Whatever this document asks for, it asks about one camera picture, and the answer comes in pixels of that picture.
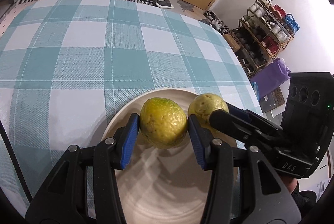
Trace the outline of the person's right hand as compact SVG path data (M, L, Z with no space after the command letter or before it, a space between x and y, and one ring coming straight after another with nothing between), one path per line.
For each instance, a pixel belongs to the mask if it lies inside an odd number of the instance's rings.
M292 197L296 199L300 194L300 187L298 180L296 178L291 178L288 176L282 176L281 180L285 184L286 188L288 189Z

